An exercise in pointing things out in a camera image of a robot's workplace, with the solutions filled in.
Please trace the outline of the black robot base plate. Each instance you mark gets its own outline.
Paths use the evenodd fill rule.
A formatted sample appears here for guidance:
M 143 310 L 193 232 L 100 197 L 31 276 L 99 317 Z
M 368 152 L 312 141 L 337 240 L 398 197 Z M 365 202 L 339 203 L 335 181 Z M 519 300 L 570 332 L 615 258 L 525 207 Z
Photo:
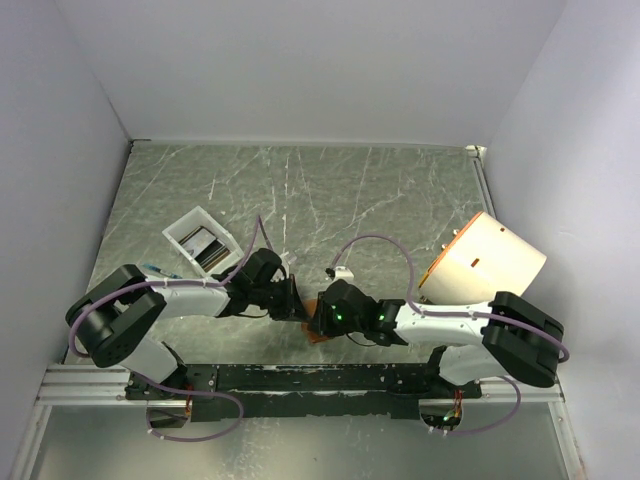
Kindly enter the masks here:
M 418 419 L 419 402 L 450 404 L 456 392 L 481 397 L 471 381 L 453 385 L 426 363 L 343 365 L 190 364 L 174 388 L 224 393 L 244 406 L 246 418 L 382 415 Z

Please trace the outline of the brown leather card holder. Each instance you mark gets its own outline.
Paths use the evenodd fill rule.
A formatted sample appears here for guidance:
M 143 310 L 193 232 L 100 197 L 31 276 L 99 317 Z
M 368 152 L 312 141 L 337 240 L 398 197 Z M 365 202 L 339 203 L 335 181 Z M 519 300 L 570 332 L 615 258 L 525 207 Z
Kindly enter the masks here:
M 317 300 L 316 299 L 304 300 L 303 305 L 305 307 L 309 320 L 301 324 L 301 330 L 306 335 L 308 341 L 311 344 L 318 344 L 318 343 L 329 341 L 330 337 L 319 334 L 318 332 L 315 331 L 315 328 L 314 328 L 313 318 L 317 308 Z

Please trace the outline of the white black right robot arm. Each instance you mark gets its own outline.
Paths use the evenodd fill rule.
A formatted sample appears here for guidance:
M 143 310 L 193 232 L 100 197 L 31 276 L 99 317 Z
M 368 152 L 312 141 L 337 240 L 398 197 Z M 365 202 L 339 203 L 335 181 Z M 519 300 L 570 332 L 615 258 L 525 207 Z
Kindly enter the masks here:
M 318 294 L 306 324 L 322 338 L 360 333 L 379 346 L 435 344 L 441 351 L 424 384 L 439 398 L 458 385 L 503 375 L 549 388 L 558 364 L 568 359 L 562 324 L 506 291 L 471 305 L 422 305 L 376 300 L 338 280 Z

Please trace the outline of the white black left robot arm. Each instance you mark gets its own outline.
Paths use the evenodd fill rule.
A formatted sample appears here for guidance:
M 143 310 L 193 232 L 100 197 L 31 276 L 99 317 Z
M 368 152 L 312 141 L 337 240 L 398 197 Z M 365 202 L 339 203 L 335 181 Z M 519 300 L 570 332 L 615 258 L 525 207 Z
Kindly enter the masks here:
M 239 317 L 250 306 L 275 321 L 309 319 L 295 277 L 267 248 L 203 279 L 147 277 L 124 265 L 73 304 L 65 320 L 70 344 L 81 344 L 95 366 L 124 367 L 173 399 L 185 390 L 187 367 L 166 343 L 151 338 L 152 326 L 186 316 Z

